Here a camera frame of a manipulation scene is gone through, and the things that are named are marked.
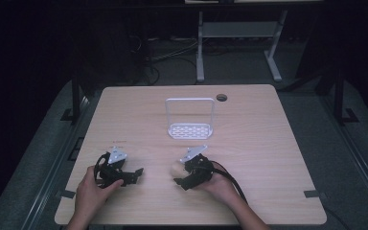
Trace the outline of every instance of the human hand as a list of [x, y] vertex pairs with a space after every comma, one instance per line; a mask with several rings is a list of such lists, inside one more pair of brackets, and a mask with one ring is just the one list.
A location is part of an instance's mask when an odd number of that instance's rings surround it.
[[[213, 162], [214, 168], [226, 172], [220, 164]], [[195, 190], [203, 190], [211, 194], [216, 200], [229, 204], [234, 198], [240, 197], [232, 182], [219, 173], [213, 173], [212, 178], [194, 187]]]
[[115, 181], [108, 187], [101, 189], [94, 178], [94, 166], [88, 167], [86, 174], [77, 188], [74, 215], [68, 223], [67, 229], [85, 229], [91, 219], [104, 206], [106, 200], [115, 192], [124, 180]]
[[[226, 172], [220, 164], [213, 162], [214, 168]], [[269, 227], [259, 218], [259, 216], [247, 205], [245, 200], [236, 191], [232, 182], [219, 173], [213, 173], [209, 181], [194, 187], [194, 189], [204, 190], [210, 193], [215, 199], [222, 202], [237, 218], [243, 230], [267, 230]]]

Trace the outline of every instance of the light wood tabletop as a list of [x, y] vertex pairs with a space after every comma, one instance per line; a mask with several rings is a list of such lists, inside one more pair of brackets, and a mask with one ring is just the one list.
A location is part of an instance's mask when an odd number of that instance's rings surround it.
[[[218, 94], [227, 96], [219, 102]], [[205, 140], [177, 140], [168, 133], [165, 100], [215, 100], [213, 133]], [[191, 113], [192, 106], [187, 105]], [[71, 172], [75, 192], [86, 168], [112, 147], [127, 153], [124, 172], [144, 168], [137, 184], [120, 188], [92, 223], [116, 225], [235, 225], [229, 209], [202, 191], [184, 191], [170, 174], [187, 148], [219, 162], [241, 185], [252, 209], [267, 224], [322, 224], [314, 185], [277, 93], [271, 85], [192, 85], [106, 88]], [[63, 197], [56, 223], [67, 224], [75, 198]]]

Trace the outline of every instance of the metal frame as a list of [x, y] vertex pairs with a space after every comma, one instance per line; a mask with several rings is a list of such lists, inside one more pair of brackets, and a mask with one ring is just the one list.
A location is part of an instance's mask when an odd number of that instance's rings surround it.
[[203, 22], [202, 11], [198, 19], [198, 50], [196, 54], [196, 80], [203, 82], [204, 63], [202, 58], [202, 43], [204, 37], [272, 37], [273, 43], [269, 50], [264, 51], [264, 57], [275, 81], [282, 77], [274, 60], [288, 11], [283, 10], [278, 21], [265, 22]]
[[83, 117], [85, 117], [86, 115], [86, 110], [88, 106], [89, 101], [87, 100], [87, 98], [83, 97], [82, 101], [79, 104], [81, 119], [77, 119], [76, 123], [71, 125], [68, 129], [67, 137], [66, 139], [64, 139], [64, 142], [62, 143], [61, 148], [58, 151], [55, 160], [53, 161], [52, 167], [47, 173], [47, 176], [44, 179], [40, 190], [36, 194], [32, 208], [23, 221], [21, 229], [36, 229], [40, 216], [50, 197], [50, 193], [54, 189], [58, 170], [61, 167], [61, 162], [64, 162], [67, 159], [67, 152], [70, 152], [72, 150], [73, 145], [71, 143], [73, 143], [73, 141], [77, 139], [80, 139], [77, 134], [79, 126], [83, 121]]
[[61, 121], [71, 121], [71, 125], [74, 125], [79, 118], [81, 111], [80, 111], [80, 86], [79, 86], [79, 79], [77, 75], [73, 76], [71, 79], [71, 87], [72, 87], [72, 98], [73, 98], [73, 108], [65, 109], [64, 113], [62, 114]]

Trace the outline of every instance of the black cable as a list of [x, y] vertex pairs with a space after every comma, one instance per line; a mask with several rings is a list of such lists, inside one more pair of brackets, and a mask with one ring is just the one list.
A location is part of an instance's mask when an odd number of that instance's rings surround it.
[[195, 40], [196, 40], [195, 38], [185, 38], [185, 39], [180, 39], [180, 40], [170, 38], [169, 42], [187, 45], [187, 44], [194, 43]]
[[232, 52], [229, 45], [225, 45], [219, 41], [209, 41], [205, 42], [205, 51], [203, 51], [203, 55], [205, 56], [222, 56]]
[[190, 46], [187, 46], [185, 48], [181, 48], [177, 51], [171, 52], [171, 53], [166, 54], [166, 55], [162, 55], [162, 56], [159, 56], [159, 57], [148, 57], [148, 60], [149, 61], [157, 61], [157, 60], [163, 60], [163, 59], [167, 59], [167, 58], [171, 58], [171, 57], [176, 57], [176, 56], [179, 56], [179, 55], [184, 55], [184, 54], [186, 54], [190, 51], [195, 51], [196, 50], [196, 45], [197, 45], [197, 42], [194, 42]]
[[[166, 61], [166, 60], [184, 60], [184, 61], [189, 62], [191, 65], [193, 65], [193, 66], [194, 66], [194, 68], [195, 68], [195, 70], [196, 70], [196, 65], [195, 65], [192, 61], [190, 61], [190, 60], [188, 60], [188, 59], [185, 59], [184, 57], [165, 57], [165, 58], [163, 58], [163, 59], [154, 60], [152, 63], [153, 63], [153, 64], [155, 64], [155, 63], [162, 62], [162, 61]], [[160, 78], [160, 72], [159, 72], [156, 68], [154, 68], [154, 67], [151, 67], [151, 68], [152, 68], [153, 70], [156, 70], [156, 71], [157, 71], [157, 74], [158, 74], [158, 76], [157, 76], [157, 80], [155, 80], [153, 84], [150, 84], [150, 85], [154, 85], [154, 84], [159, 80], [159, 78]]]
[[325, 207], [325, 206], [323, 206], [324, 207], [324, 210], [327, 212], [327, 213], [329, 213], [329, 214], [331, 214], [335, 219], [337, 219], [342, 225], [343, 225], [343, 227], [346, 229], [346, 230], [350, 230], [351, 228], [349, 228], [349, 226], [348, 226], [348, 224], [346, 224], [343, 220], [342, 220], [342, 218], [340, 218], [336, 213], [334, 213], [332, 210], [330, 210], [329, 208], [327, 208], [327, 207]]
[[[224, 170], [225, 170], [225, 172], [224, 171], [222, 171], [222, 170], [219, 170], [219, 169], [217, 169], [217, 168], [214, 168], [213, 169], [213, 172], [214, 173], [219, 173], [219, 174], [221, 174], [221, 175], [223, 175], [223, 176], [225, 176], [227, 179], [229, 179], [231, 182], [232, 182], [232, 184], [234, 184], [235, 185], [235, 188], [236, 188], [236, 190], [238, 191], [238, 194], [239, 194], [239, 196], [241, 196], [241, 198], [244, 200], [244, 202], [246, 202], [246, 204], [247, 204], [247, 199], [246, 199], [246, 196], [244, 195], [244, 193], [243, 193], [243, 191], [242, 191], [242, 189], [241, 189], [241, 186], [238, 184], [238, 181], [236, 181], [236, 179], [220, 164], [220, 163], [218, 163], [218, 162], [216, 162], [216, 161], [211, 161], [211, 162], [213, 162], [213, 163], [216, 163], [216, 164], [218, 164], [219, 166], [221, 166]], [[202, 166], [193, 166], [193, 168], [194, 169], [201, 169], [201, 170], [206, 170], [206, 171], [210, 171], [211, 169], [209, 169], [209, 168], [207, 168], [207, 167], [202, 167]]]
[[224, 171], [221, 171], [221, 170], [218, 170], [218, 169], [214, 169], [214, 173], [219, 173], [219, 174], [225, 176], [226, 178], [228, 178], [235, 185], [235, 188], [238, 191], [239, 196], [241, 196], [241, 198], [244, 200], [244, 202], [247, 203], [246, 196], [244, 195], [244, 193], [241, 189], [241, 186], [238, 184], [238, 181], [236, 181], [236, 179], [231, 174], [229, 174], [229, 172], [220, 163], [218, 163], [217, 161], [211, 161], [211, 162], [218, 164], [219, 166], [221, 166], [225, 170], [225, 172], [224, 172]]
[[138, 41], [137, 48], [135, 50], [130, 49], [131, 53], [137, 53], [142, 48], [142, 39], [138, 35], [130, 35], [129, 38], [136, 38]]
[[145, 66], [145, 67], [148, 67], [151, 72], [152, 71], [155, 71], [157, 76], [156, 76], [156, 79], [154, 81], [150, 81], [150, 76], [146, 73], [146, 71], [144, 72], [144, 75], [145, 75], [145, 82], [148, 84], [148, 85], [155, 85], [159, 79], [160, 79], [160, 71], [158, 69], [156, 69], [155, 67], [153, 66]]

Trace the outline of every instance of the white metal stand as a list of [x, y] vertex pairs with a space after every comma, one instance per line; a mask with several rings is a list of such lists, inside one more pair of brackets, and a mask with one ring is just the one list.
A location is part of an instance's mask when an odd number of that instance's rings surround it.
[[[170, 104], [174, 102], [187, 102], [191, 105], [194, 102], [204, 101], [211, 106], [208, 123], [173, 123]], [[192, 114], [191, 107], [186, 111], [186, 115]], [[168, 133], [174, 139], [208, 139], [213, 132], [215, 101], [211, 98], [170, 98], [166, 99], [166, 113], [168, 122]]]
[[274, 53], [286, 20], [288, 11], [282, 11], [278, 21], [268, 22], [203, 22], [202, 11], [198, 20], [198, 52], [196, 54], [196, 80], [202, 82], [204, 64], [202, 59], [202, 42], [204, 37], [272, 37], [273, 43], [264, 56], [275, 81], [282, 77], [274, 61]]

